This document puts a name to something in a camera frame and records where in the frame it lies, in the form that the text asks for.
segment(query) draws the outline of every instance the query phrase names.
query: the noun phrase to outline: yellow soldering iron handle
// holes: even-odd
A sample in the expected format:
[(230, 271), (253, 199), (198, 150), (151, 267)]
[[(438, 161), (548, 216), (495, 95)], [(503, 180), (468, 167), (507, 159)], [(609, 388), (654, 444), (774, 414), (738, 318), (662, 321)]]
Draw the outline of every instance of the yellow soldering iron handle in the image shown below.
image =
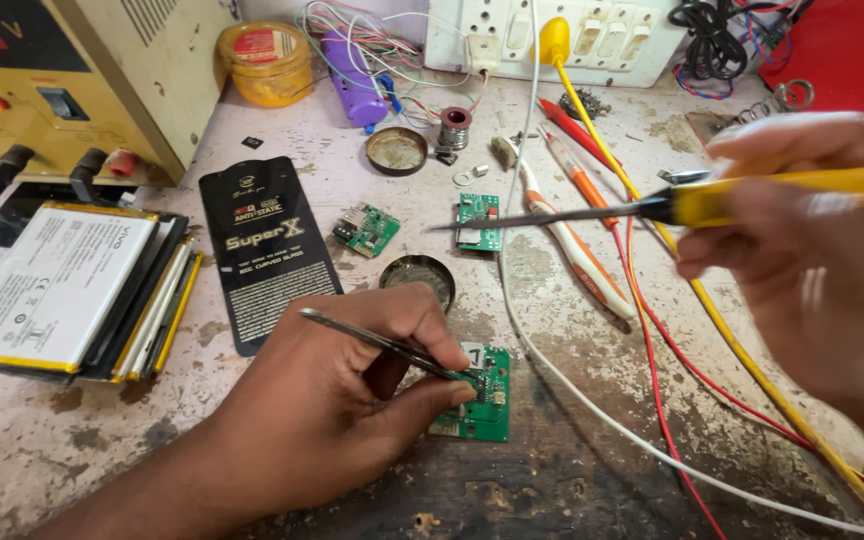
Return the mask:
[[(782, 173), (764, 178), (807, 190), (858, 195), (859, 206), (864, 208), (864, 167)], [(731, 191), (737, 182), (737, 179), (728, 178), (676, 185), (672, 188), (674, 221), (677, 225), (693, 229), (732, 225), (734, 222), (726, 209), (723, 195)]]

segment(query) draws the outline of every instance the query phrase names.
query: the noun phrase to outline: green circuit board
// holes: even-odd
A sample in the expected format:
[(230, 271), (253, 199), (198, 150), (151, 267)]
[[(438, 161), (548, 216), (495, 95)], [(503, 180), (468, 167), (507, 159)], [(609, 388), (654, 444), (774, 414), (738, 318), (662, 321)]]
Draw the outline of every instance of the green circuit board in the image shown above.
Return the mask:
[(470, 342), (462, 342), (462, 350), (469, 367), (456, 375), (469, 381), (478, 395), (438, 415), (429, 434), (509, 442), (509, 352)]
[(369, 259), (377, 257), (399, 232), (399, 220), (375, 206), (359, 202), (342, 215), (332, 238)]
[[(459, 223), (498, 219), (498, 197), (495, 195), (459, 194)], [(456, 230), (455, 241), (463, 250), (501, 251), (502, 231), (498, 228)]]

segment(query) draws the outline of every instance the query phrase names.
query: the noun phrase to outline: tweezers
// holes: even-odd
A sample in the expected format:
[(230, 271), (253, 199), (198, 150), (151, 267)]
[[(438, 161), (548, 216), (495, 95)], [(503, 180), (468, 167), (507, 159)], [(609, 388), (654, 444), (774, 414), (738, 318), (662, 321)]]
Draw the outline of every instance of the tweezers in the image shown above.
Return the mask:
[[(379, 335), (373, 331), (368, 331), (363, 327), (333, 319), (329, 315), (318, 311), (318, 309), (304, 307), (298, 311), (298, 314), (312, 322), (318, 323), (319, 325), (339, 331), (342, 334), (363, 341), (372, 347), (381, 349), (383, 352), (389, 353), (397, 359), (409, 362), (418, 369), (427, 371), (428, 373), (437, 375), (443, 379), (462, 381), (462, 378), (452, 374), (446, 368), (442, 367), (442, 364), (440, 364), (439, 361), (428, 352), (415, 349), (404, 343), (400, 343), (399, 341), (393, 341), (388, 337)], [(473, 379), (478, 379), (474, 374), (467, 374), (466, 372), (461, 371), (458, 373)]]

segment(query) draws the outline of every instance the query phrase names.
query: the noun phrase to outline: yellow plug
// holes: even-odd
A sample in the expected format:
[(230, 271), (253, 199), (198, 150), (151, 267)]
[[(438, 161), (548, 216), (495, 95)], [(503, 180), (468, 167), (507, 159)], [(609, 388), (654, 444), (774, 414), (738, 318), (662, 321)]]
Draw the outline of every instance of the yellow plug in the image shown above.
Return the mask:
[[(560, 66), (569, 59), (569, 21), (564, 17), (555, 17), (545, 23), (538, 33), (538, 63), (550, 66)], [(536, 57), (536, 48), (532, 47), (532, 58)]]

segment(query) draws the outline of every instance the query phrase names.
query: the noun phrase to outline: black packaging card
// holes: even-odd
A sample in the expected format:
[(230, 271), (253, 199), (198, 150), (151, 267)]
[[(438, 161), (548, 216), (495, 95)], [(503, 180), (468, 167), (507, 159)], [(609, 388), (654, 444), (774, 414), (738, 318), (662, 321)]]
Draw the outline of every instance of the black packaging card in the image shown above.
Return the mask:
[(292, 159), (242, 161), (198, 188), (239, 355), (256, 355), (292, 299), (342, 294)]

